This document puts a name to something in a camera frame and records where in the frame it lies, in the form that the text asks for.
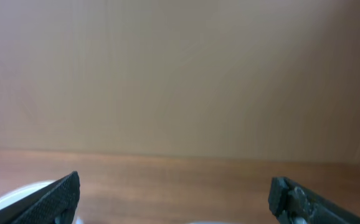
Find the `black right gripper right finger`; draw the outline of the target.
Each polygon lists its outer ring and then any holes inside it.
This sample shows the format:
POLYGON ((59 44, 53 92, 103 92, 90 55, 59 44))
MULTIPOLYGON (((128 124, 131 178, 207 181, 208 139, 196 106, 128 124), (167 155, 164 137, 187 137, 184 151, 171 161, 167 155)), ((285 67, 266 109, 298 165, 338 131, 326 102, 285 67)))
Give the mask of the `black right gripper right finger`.
POLYGON ((288 177, 274 177, 269 210, 280 224, 360 224, 360 217, 288 177))

